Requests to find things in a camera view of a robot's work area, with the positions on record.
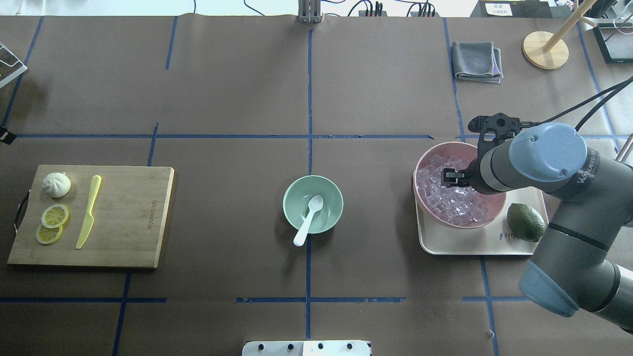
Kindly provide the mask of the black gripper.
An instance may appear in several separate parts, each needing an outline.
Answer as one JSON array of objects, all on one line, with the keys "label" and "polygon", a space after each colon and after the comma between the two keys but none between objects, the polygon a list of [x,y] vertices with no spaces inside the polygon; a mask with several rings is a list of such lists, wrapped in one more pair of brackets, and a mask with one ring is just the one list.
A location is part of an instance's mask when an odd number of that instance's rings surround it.
[{"label": "black gripper", "polygon": [[465,169],[457,171],[455,168],[443,168],[442,186],[443,187],[472,187],[471,180],[476,177],[475,169]]}]

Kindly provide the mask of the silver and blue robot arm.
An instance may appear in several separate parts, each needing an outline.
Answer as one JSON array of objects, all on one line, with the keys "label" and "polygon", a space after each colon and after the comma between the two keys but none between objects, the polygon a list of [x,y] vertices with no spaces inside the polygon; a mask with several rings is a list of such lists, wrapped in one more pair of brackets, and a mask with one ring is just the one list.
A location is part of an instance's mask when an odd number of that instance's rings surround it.
[{"label": "silver and blue robot arm", "polygon": [[467,169],[444,169],[445,186],[486,195],[535,187],[560,203],[520,279],[523,295],[562,317],[579,309],[633,329],[632,272],[606,258],[632,224],[633,170],[601,158],[572,126],[549,122],[482,148]]}]

